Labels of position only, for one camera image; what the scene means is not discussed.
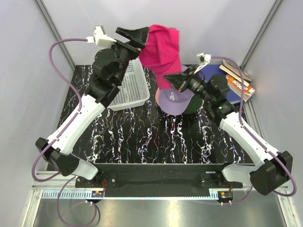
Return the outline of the lavender baseball cap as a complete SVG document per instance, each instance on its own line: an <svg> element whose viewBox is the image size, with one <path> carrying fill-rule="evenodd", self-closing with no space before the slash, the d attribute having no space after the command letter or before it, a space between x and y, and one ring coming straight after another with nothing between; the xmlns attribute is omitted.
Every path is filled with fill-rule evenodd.
<svg viewBox="0 0 303 227"><path fill-rule="evenodd" d="M156 75L156 82L160 88L159 107L161 110L174 116L183 114L195 94L189 89L178 92L172 85L168 85L168 81L165 81L163 76Z"/></svg>

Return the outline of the dark green cap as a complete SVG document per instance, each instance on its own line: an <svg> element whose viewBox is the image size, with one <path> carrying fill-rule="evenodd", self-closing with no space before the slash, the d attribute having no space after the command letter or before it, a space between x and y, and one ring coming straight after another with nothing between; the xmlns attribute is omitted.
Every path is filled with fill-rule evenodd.
<svg viewBox="0 0 303 227"><path fill-rule="evenodd" d="M203 105L204 101L197 95L192 96L187 108L183 112L183 114L193 114Z"/></svg>

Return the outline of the light pink baseball cap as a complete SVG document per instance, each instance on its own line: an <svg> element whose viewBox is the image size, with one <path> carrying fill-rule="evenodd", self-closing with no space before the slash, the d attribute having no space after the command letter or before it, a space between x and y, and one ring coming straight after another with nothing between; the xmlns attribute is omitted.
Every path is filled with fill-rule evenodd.
<svg viewBox="0 0 303 227"><path fill-rule="evenodd" d="M156 104L159 106L159 97L160 97L160 88L157 89L156 94L155 94L155 101Z"/></svg>

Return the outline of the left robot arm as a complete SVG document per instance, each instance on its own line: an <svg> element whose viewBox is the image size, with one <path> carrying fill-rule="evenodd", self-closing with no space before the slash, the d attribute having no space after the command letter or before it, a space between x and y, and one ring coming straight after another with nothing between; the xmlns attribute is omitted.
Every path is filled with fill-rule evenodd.
<svg viewBox="0 0 303 227"><path fill-rule="evenodd" d="M129 30L118 27L116 33L127 38L128 42L108 36L103 26L96 26L92 36L79 39L80 42L102 47L94 57L92 75L84 95L81 96L75 86L57 68L54 69L74 91L79 104L55 132L46 139L36 141L40 152L36 163L43 158L58 174L82 177L91 187L102 183L102 171L93 163L73 155L72 150L87 127L117 96L129 62L139 57L147 45L150 28Z"/></svg>

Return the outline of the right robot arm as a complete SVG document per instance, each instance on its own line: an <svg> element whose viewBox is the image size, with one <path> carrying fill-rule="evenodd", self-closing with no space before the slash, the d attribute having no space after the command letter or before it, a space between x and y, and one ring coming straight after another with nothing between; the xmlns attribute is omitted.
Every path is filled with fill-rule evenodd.
<svg viewBox="0 0 303 227"><path fill-rule="evenodd" d="M280 152L263 140L242 118L226 98L229 92L224 75L214 74L208 81L189 67L184 72L169 74L165 79L178 91L192 91L204 101L203 109L208 118L228 133L248 154L253 165L224 164L215 175L219 187L231 182L252 185L266 196L277 192L277 188L293 180L291 175L293 157L288 151Z"/></svg>

